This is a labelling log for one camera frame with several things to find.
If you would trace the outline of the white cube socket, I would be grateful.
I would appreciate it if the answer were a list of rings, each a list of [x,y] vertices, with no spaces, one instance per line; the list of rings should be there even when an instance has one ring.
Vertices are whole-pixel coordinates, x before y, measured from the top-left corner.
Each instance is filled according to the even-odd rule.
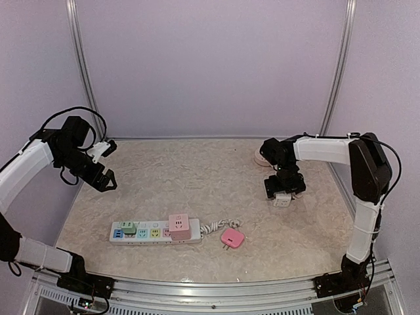
[[[275,194],[273,200],[274,207],[289,207],[292,200],[291,194]]]

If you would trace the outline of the green plug adapter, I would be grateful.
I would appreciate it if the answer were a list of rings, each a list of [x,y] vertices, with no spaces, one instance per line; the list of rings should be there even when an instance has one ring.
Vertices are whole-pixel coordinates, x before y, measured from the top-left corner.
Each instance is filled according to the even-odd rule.
[[[137,226],[133,221],[121,221],[119,227],[125,235],[131,236],[135,235],[137,232]]]

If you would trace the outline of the white multicolour power strip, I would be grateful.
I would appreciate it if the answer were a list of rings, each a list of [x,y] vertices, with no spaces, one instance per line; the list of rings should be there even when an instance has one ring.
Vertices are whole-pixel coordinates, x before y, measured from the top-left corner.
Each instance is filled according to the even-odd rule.
[[[169,222],[159,221],[133,221],[137,227],[135,235],[125,235],[120,227],[121,221],[113,222],[111,225],[109,242],[113,245],[177,245],[200,243],[200,221],[190,219],[191,238],[184,241],[173,241],[169,233]]]

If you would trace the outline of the pink plug adapter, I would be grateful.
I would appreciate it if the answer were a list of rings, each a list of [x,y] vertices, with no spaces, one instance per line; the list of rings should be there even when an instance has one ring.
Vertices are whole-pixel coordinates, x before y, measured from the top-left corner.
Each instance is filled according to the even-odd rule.
[[[234,229],[227,228],[221,235],[220,240],[223,243],[223,249],[238,248],[244,241],[245,234]]]

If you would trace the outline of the pink cube socket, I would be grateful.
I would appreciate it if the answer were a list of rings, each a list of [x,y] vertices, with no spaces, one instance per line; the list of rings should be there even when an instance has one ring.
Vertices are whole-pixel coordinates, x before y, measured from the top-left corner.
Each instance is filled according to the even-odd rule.
[[[184,241],[191,238],[190,221],[186,213],[169,215],[169,233],[173,241]]]

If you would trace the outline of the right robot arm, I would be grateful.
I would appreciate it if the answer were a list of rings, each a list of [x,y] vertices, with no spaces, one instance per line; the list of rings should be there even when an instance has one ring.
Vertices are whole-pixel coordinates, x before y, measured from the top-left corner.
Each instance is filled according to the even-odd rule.
[[[270,138],[263,142],[259,153],[276,170],[275,175],[264,181],[270,200],[281,193],[300,194],[306,190],[297,165],[300,161],[349,166],[356,202],[354,227],[335,284],[341,291],[350,291],[364,281],[392,178],[390,163],[376,135],[351,133],[342,137],[320,137],[303,134],[282,141]]]

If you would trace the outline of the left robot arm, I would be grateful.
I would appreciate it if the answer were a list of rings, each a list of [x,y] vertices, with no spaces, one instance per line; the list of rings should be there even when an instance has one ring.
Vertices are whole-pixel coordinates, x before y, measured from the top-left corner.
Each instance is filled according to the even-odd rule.
[[[81,256],[24,237],[4,217],[17,195],[49,165],[68,170],[76,180],[99,192],[115,190],[114,172],[99,160],[114,153],[117,144],[113,140],[101,140],[84,147],[92,130],[90,123],[79,116],[67,117],[59,129],[42,127],[1,168],[1,261],[8,263],[15,275],[21,275],[20,265],[24,264],[36,270],[65,274],[66,281],[79,292],[87,291],[92,285]]]

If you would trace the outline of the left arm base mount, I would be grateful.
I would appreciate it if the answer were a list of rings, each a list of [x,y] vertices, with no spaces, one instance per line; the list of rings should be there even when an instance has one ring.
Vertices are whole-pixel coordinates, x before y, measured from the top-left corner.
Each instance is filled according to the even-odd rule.
[[[59,276],[56,285],[72,292],[109,299],[115,282],[113,278],[95,274],[87,274],[82,280],[62,274]]]

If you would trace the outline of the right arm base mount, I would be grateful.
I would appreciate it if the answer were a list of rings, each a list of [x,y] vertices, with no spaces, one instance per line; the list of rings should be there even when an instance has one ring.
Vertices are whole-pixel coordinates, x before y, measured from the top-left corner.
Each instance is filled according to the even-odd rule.
[[[342,272],[334,274],[324,274],[317,276],[313,280],[317,298],[340,295],[367,287],[370,280],[367,276],[361,276],[355,279],[345,279]]]

